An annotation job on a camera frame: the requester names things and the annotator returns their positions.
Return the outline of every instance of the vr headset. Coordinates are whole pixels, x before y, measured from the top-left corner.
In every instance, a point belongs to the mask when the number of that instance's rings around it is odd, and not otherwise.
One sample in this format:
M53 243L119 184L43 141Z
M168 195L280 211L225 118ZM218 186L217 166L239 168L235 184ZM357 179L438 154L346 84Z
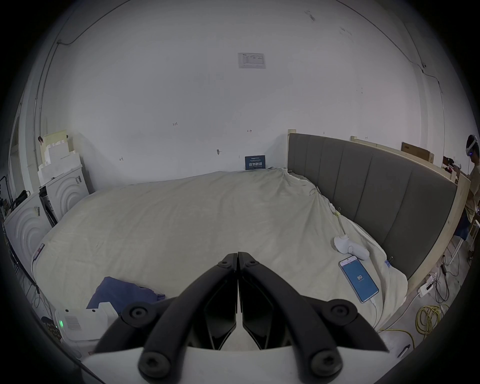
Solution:
M466 148L466 150L465 150L465 152L467 153L467 156L468 156L468 157L470 157L470 156L473 155L472 148L473 148L473 146L475 145L475 143L478 142L477 137L476 137L475 135L470 135L470 136L473 136L472 144L470 144L470 145Z

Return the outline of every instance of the wooden bed frame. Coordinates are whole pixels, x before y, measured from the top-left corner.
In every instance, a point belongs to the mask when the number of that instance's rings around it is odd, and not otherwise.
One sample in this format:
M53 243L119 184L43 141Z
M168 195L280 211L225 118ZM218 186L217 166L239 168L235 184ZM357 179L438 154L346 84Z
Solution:
M289 140L289 135L291 133L297 133L297 130L295 129L290 129L288 130L287 134L287 156L288 156L288 140ZM410 161L413 161L414 163L417 163L423 167L428 168L432 172L436 172L440 174L441 176L445 177L448 179L450 182L454 182L451 180L452 176L450 173L446 172L444 169L437 167L436 165L423 160L419 157L413 156L411 154L408 154L406 152L399 151L394 148L389 148L384 145L376 144L376 143L371 143L367 142L364 140L359 140L357 139L356 136L351 136L350 138L351 141L356 142L361 145L367 145L367 146L372 146L376 147L377 149L381 151L386 151L389 153L393 153L397 156L402 156ZM442 255L445 252L445 249L447 248L454 232L456 229L456 226L460 220L460 217L462 215L463 209L465 207L465 202L467 201L467 196L468 196L468 191L470 188L470 180L465 177L462 173L460 173L459 178L458 178L458 183L456 187L456 193L455 197L452 203L452 207L450 209L450 212L448 214L447 220L440 232L440 235L438 236L436 242L430 249L430 252L427 254L423 262L420 264L420 266L416 269L416 271L413 273L413 275L408 279L408 292L407 294L411 293L414 290L417 290L420 285L423 284L425 277L427 274L435 267L437 264L438 260L442 257Z

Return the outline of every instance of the power strip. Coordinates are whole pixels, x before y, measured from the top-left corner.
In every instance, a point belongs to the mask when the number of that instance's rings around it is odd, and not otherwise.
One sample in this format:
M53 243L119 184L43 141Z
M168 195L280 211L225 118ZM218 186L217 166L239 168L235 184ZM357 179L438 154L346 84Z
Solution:
M437 273L435 272L434 275L430 274L429 278L427 279L427 282L423 284L419 289L418 293L420 297L425 296L427 293L429 293L432 288L433 288L433 282L437 279Z

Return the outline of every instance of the gray headboard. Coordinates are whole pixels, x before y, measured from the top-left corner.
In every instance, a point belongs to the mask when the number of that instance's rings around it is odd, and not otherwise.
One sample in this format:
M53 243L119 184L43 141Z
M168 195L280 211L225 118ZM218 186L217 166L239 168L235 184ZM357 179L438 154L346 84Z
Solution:
M453 182L402 156L301 133L289 135L288 170L318 186L407 278L436 242L456 193Z

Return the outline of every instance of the man wearing vr headset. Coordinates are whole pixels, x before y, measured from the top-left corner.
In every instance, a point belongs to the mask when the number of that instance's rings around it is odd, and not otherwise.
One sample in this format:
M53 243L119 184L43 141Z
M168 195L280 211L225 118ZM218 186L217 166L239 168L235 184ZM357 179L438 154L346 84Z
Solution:
M470 135L468 137L466 153L467 156L470 157L470 161L474 166L468 176L468 179L470 180L470 190L468 191L465 209L463 210L462 217L460 218L454 233L454 235L461 237L463 240L467 239L468 227L473 220L480 200L480 152L478 140L475 135ZM454 171L458 176L460 169L457 166L454 166Z

